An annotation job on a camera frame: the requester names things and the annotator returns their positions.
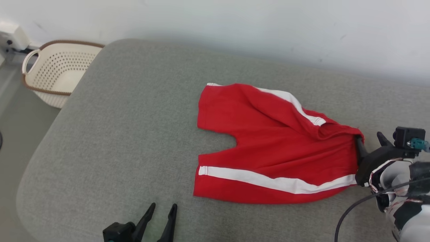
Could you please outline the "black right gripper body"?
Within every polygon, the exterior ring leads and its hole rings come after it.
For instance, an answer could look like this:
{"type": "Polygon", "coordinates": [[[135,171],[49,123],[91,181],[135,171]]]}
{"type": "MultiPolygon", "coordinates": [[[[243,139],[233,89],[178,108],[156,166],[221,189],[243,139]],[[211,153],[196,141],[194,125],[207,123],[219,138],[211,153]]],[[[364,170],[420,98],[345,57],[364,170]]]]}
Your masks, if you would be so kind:
{"type": "Polygon", "coordinates": [[[358,162],[358,170],[355,175],[356,183],[365,187],[369,183],[370,174],[373,170],[389,160],[396,158],[414,158],[414,151],[405,150],[395,146],[379,147],[369,153],[362,162],[358,162]]]}

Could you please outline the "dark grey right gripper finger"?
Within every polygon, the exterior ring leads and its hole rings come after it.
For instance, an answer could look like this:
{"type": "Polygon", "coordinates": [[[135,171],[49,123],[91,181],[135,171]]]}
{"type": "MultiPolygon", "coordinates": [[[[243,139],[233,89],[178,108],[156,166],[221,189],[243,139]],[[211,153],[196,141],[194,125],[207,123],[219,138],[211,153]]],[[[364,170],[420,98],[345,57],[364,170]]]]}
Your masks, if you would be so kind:
{"type": "Polygon", "coordinates": [[[377,138],[381,147],[391,147],[392,143],[383,135],[382,132],[377,132],[377,138]]]}
{"type": "Polygon", "coordinates": [[[356,156],[357,156],[357,162],[362,162],[364,158],[369,154],[367,152],[367,149],[364,146],[364,139],[360,135],[356,135],[354,137],[354,143],[356,146],[356,156]]]}

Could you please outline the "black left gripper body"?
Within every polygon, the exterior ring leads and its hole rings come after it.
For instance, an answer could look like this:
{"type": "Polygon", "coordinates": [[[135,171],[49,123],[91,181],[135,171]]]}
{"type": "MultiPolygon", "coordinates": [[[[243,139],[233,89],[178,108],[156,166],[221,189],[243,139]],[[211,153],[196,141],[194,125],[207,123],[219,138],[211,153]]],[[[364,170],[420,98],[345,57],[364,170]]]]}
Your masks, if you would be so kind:
{"type": "Polygon", "coordinates": [[[104,242],[133,242],[136,226],[133,222],[114,222],[102,231],[104,242]]]}

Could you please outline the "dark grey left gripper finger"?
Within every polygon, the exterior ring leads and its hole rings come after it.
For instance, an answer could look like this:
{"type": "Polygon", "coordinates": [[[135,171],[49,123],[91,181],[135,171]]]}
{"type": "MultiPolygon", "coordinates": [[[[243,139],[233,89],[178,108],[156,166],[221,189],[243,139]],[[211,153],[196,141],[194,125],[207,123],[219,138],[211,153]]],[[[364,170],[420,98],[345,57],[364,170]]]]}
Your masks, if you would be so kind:
{"type": "Polygon", "coordinates": [[[173,204],[171,209],[170,209],[170,212],[167,216],[168,221],[166,223],[166,226],[163,230],[161,237],[157,240],[157,242],[173,242],[174,241],[174,233],[175,233],[177,213],[178,213],[178,206],[177,206],[177,204],[173,204]]]}
{"type": "Polygon", "coordinates": [[[152,219],[155,208],[156,208],[156,203],[152,203],[148,208],[148,210],[145,212],[145,214],[142,216],[138,224],[136,225],[135,231],[134,231],[134,242],[142,241],[147,224],[152,219]]]}

